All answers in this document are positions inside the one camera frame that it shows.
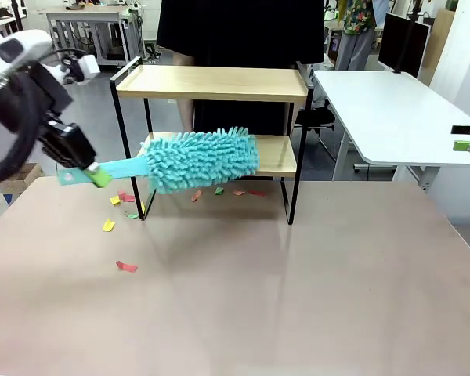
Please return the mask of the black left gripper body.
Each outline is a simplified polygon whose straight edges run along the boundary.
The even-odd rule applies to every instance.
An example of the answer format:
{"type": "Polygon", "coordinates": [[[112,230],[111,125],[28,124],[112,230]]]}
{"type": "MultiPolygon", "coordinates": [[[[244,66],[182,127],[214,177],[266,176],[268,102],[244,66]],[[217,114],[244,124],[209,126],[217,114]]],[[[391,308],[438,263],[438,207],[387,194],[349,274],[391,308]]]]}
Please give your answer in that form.
{"type": "Polygon", "coordinates": [[[42,152],[65,168],[88,168],[96,160],[96,152],[76,123],[60,121],[44,124],[38,140],[42,152]]]}

